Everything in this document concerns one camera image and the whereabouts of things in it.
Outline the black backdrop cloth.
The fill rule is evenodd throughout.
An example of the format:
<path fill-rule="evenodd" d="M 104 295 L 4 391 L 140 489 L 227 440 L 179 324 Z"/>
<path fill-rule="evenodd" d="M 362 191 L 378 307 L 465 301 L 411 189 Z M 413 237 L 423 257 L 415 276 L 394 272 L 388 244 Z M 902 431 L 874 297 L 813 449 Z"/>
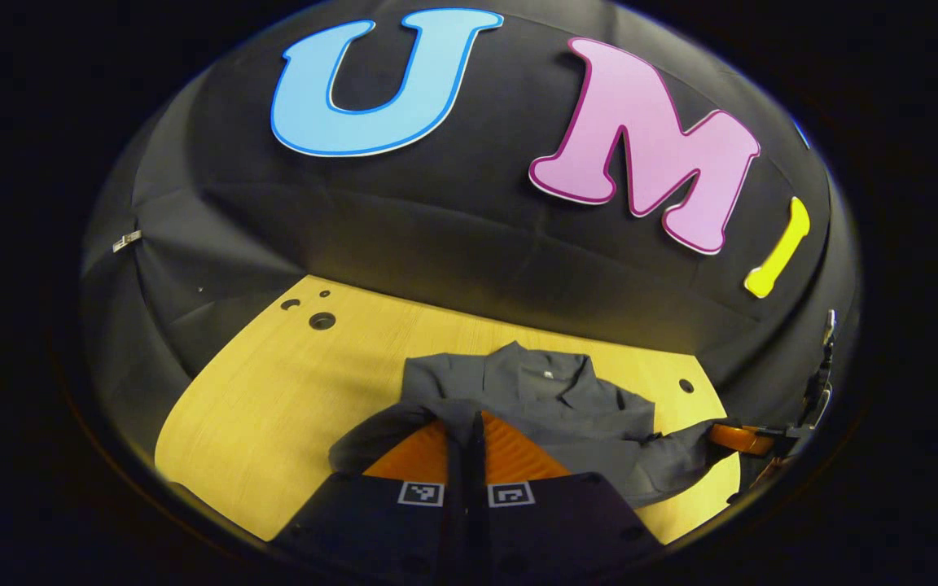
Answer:
<path fill-rule="evenodd" d="M 395 98 L 420 10 L 495 12 L 476 34 L 453 107 L 379 155 L 302 155 L 270 126 L 287 48 L 360 21 L 336 73 L 351 112 Z M 714 255 L 666 233 L 699 178 L 655 209 L 629 208 L 629 150 L 593 166 L 606 203 L 537 189 L 533 160 L 568 129 L 587 64 L 574 37 L 651 64 L 682 131 L 724 111 L 758 141 Z M 141 230 L 115 255 L 112 244 Z M 536 329 L 695 356 L 733 417 L 800 414 L 837 312 L 831 385 L 857 353 L 862 272 L 855 218 L 822 153 L 786 108 L 714 50 L 606 0 L 328 0 L 249 38 L 164 100 L 107 175 L 83 234 L 81 327 L 90 394 L 149 453 L 168 412 L 223 346 L 305 277 Z"/>

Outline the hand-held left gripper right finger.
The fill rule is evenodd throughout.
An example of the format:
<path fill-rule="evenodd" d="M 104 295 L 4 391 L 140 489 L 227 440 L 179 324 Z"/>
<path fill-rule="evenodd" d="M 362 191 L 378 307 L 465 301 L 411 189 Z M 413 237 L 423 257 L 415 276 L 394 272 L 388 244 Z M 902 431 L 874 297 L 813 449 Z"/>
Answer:
<path fill-rule="evenodd" d="M 662 543 L 601 474 L 569 474 L 513 426 L 474 417 L 473 586 L 595 586 Z"/>

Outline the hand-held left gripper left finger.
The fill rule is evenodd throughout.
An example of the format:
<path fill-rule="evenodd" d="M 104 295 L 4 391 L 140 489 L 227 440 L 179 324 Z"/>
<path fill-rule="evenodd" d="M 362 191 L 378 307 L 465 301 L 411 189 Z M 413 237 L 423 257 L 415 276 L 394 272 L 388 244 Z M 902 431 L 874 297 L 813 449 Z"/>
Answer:
<path fill-rule="evenodd" d="M 466 522 L 459 451 L 429 422 L 365 470 L 328 475 L 271 544 L 370 586 L 457 586 Z"/>

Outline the grey collared shirt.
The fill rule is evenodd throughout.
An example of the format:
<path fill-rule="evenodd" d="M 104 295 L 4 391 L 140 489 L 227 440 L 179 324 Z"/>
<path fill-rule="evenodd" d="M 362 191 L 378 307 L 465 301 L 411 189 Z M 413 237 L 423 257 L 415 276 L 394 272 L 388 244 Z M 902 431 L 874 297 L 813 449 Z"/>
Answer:
<path fill-rule="evenodd" d="M 654 403 L 603 381 L 591 357 L 514 342 L 485 356 L 410 357 L 399 401 L 347 431 L 328 462 L 361 474 L 432 422 L 466 445 L 477 414 L 510 423 L 573 474 L 601 474 L 635 509 L 687 491 L 730 455 L 708 437 L 714 420 L 661 433 Z"/>

